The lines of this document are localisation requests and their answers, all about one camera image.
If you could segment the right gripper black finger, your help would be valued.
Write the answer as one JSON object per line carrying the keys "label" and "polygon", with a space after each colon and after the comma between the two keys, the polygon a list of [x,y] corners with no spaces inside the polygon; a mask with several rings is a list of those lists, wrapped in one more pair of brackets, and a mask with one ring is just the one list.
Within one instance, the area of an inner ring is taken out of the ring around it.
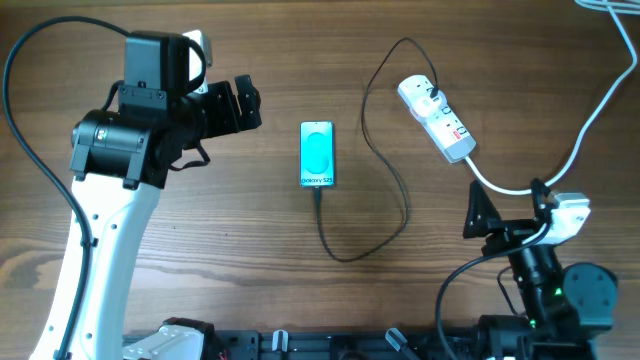
{"label": "right gripper black finger", "polygon": [[548,224],[551,218],[551,207],[546,204],[545,200],[550,194],[551,189],[540,179],[534,178],[530,183],[530,190],[533,202],[534,221],[537,225]]}
{"label": "right gripper black finger", "polygon": [[462,236],[486,237],[502,229],[502,219],[478,180],[471,182],[469,202]]}

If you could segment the white two-socket power strip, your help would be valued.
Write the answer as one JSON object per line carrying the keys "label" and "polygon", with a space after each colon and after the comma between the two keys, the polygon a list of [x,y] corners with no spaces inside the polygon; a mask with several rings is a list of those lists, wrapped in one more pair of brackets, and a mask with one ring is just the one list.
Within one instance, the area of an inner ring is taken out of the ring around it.
{"label": "white two-socket power strip", "polygon": [[[409,112],[409,98],[412,95],[430,92],[431,96],[435,97],[434,90],[435,85],[425,75],[410,76],[397,87],[397,92]],[[425,129],[449,163],[464,160],[476,146],[475,139],[449,105],[425,121],[417,122]]]}

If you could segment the turquoise screen Galaxy smartphone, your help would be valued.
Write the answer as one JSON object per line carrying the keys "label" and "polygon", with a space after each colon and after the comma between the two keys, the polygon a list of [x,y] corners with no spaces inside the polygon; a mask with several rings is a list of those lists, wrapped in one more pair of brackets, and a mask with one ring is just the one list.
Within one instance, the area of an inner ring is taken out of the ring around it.
{"label": "turquoise screen Galaxy smartphone", "polygon": [[299,183],[302,187],[335,184],[334,124],[309,121],[300,124]]}

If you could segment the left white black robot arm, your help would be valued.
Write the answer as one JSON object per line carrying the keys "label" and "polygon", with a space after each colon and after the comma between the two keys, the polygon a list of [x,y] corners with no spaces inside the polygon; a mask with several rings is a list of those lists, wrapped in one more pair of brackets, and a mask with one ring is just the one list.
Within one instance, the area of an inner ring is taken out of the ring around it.
{"label": "left white black robot arm", "polygon": [[170,172],[205,139],[257,128],[246,75],[208,83],[200,31],[129,34],[125,71],[106,104],[72,132],[68,242],[36,359],[119,359],[136,257]]}

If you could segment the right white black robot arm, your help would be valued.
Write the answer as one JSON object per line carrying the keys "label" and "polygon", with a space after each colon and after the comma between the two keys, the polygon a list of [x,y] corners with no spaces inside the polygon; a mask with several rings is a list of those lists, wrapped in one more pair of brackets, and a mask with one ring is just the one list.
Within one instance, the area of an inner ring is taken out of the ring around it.
{"label": "right white black robot arm", "polygon": [[524,312],[484,315],[472,351],[481,359],[592,359],[593,340],[611,330],[618,280],[587,262],[564,267],[555,250],[577,235],[590,214],[582,193],[531,183],[534,216],[504,220],[478,181],[470,185],[463,235],[485,240],[484,257],[508,258]]}

